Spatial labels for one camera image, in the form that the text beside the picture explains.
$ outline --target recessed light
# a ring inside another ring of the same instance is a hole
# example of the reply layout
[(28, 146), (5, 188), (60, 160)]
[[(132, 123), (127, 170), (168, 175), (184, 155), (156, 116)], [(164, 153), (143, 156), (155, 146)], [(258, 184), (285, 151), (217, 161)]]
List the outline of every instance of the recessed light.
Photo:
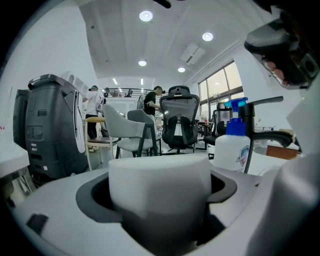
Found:
[(139, 60), (138, 64), (141, 66), (141, 67), (144, 67), (145, 65), (147, 65), (147, 62), (145, 60)]
[(152, 14), (151, 11), (144, 10), (143, 12), (140, 13), (139, 18), (140, 18), (140, 20), (142, 20), (143, 22), (149, 22), (149, 21), (152, 20), (153, 14)]
[(181, 66), (181, 67), (179, 67), (179, 68), (178, 68), (178, 71), (179, 71), (180, 73), (183, 73), (183, 72), (185, 72), (185, 71), (186, 71), (186, 69), (185, 69), (184, 67), (182, 67), (182, 66)]
[(211, 34), (210, 32), (206, 32), (202, 35), (202, 39), (204, 41), (211, 41), (212, 39), (214, 39), (214, 35)]

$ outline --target window frame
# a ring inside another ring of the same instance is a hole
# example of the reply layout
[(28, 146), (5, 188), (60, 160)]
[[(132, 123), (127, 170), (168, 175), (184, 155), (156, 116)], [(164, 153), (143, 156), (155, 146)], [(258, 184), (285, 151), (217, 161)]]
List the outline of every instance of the window frame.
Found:
[[(228, 76), (226, 73), (225, 68), (227, 66), (229, 66), (230, 64), (234, 63), (235, 61), (232, 60), (231, 62), (227, 63), (226, 65), (223, 65), (221, 68), (217, 69), (215, 72), (213, 72), (212, 74), (210, 74), (208, 77), (206, 77), (204, 80), (202, 80), (201, 82), (198, 83), (198, 90), (199, 90), (199, 96), (201, 96), (201, 88), (200, 88), (200, 84), (202, 84), (205, 81), (206, 84), (206, 93), (207, 93), (207, 99), (201, 100), (199, 103), (199, 107), (200, 107), (200, 115), (201, 115), (201, 106), (203, 104), (208, 104), (208, 111), (209, 111), (209, 115), (211, 115), (211, 103), (212, 102), (216, 102), (219, 101), (220, 99), (226, 98), (228, 97), (228, 99), (231, 99), (231, 95), (237, 94), (237, 93), (242, 93), (244, 91), (242, 86), (236, 87), (234, 89), (230, 89), (230, 85), (229, 85), (229, 81), (228, 81)], [(226, 79), (226, 84), (228, 87), (228, 91), (225, 91), (223, 93), (218, 94), (216, 97), (212, 96), (209, 97), (209, 85), (208, 85), (208, 79), (210, 77), (212, 77), (213, 75), (215, 75), (216, 73), (218, 73), (219, 71), (223, 70), (224, 71), (224, 75), (225, 75), (225, 79)]]

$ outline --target person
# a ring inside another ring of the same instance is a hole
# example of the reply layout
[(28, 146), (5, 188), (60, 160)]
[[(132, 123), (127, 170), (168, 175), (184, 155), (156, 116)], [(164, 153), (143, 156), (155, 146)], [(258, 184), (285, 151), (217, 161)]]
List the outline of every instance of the person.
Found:
[(156, 96), (161, 96), (165, 91), (161, 86), (154, 87), (153, 91), (149, 92), (144, 99), (144, 112), (149, 115), (149, 117), (154, 122), (154, 132), (157, 134), (157, 126), (156, 126), (156, 109), (160, 110), (160, 105), (156, 104)]
[[(98, 87), (96, 85), (93, 85), (82, 99), (83, 103), (86, 101), (88, 101), (88, 104), (85, 110), (85, 118), (98, 117), (98, 107), (101, 103), (101, 97), (98, 94)], [(90, 139), (95, 139), (97, 137), (96, 125), (97, 123), (95, 122), (88, 122), (87, 133)], [(89, 151), (94, 152), (96, 150), (98, 150), (98, 147), (94, 146)]]

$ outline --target gray chair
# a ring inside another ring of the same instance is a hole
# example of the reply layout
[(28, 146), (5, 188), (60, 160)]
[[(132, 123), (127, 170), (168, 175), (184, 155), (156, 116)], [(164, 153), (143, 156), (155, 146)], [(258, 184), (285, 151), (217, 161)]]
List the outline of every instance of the gray chair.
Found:
[(120, 149), (132, 152), (133, 157), (141, 157), (143, 150), (153, 149), (157, 156), (156, 133), (154, 123), (136, 122), (125, 119), (112, 106), (103, 105), (103, 115), (108, 134), (119, 138), (115, 158), (118, 159)]
[[(145, 123), (145, 124), (155, 124), (154, 121), (150, 118), (150, 116), (148, 114), (146, 114), (146, 112), (144, 112), (142, 109), (135, 109), (135, 110), (130, 110), (127, 113), (127, 118), (128, 120), (131, 121), (135, 121), (135, 122), (141, 122), (141, 123)], [(146, 131), (146, 138), (148, 139), (152, 139), (151, 136), (151, 131), (148, 129)], [(157, 135), (155, 136), (155, 141), (158, 142), (159, 141), (159, 154), (161, 156), (161, 137), (158, 137)]]

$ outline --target faucet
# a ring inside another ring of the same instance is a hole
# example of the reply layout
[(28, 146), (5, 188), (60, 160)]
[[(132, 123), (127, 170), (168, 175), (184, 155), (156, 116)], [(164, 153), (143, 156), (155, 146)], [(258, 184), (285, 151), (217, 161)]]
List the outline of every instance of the faucet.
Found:
[(286, 131), (260, 131), (255, 132), (255, 106), (265, 103), (276, 103), (282, 102), (284, 97), (272, 97), (261, 99), (257, 101), (253, 101), (247, 103), (244, 106), (239, 107), (239, 117), (242, 118), (242, 121), (245, 123), (245, 135), (250, 138), (250, 147), (248, 152), (248, 158), (246, 161), (246, 166), (244, 169), (244, 173), (247, 174), (251, 162), (252, 152), (254, 149), (254, 141), (258, 140), (273, 140), (277, 141), (281, 144), (282, 147), (288, 147), (292, 142), (292, 135)]

